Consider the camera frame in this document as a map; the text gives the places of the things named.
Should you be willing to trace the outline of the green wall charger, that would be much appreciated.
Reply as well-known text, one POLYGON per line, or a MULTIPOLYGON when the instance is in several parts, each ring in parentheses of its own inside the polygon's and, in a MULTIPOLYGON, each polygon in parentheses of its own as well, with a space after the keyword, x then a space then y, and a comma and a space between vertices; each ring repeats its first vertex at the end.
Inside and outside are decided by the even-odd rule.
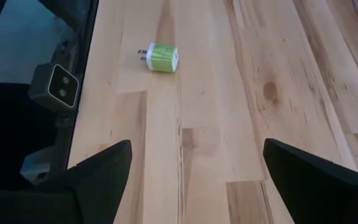
POLYGON ((138 50, 141 60, 146 62, 149 70, 173 73, 179 61, 178 48, 174 45, 151 43, 147 50, 138 50))

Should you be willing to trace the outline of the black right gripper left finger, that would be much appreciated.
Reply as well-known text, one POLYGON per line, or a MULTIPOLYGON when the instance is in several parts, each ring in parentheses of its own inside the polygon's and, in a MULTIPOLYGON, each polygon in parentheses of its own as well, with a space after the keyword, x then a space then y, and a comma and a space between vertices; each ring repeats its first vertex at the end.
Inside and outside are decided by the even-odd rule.
POLYGON ((122 140, 38 185, 0 190, 0 224, 113 224, 131 162, 122 140))

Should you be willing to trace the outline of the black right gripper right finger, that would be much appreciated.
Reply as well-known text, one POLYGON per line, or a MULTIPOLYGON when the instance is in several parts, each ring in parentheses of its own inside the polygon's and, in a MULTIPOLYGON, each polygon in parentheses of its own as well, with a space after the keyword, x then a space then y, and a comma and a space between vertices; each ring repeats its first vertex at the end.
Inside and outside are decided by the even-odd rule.
POLYGON ((263 157, 295 224, 358 224, 358 172, 272 138, 263 157))

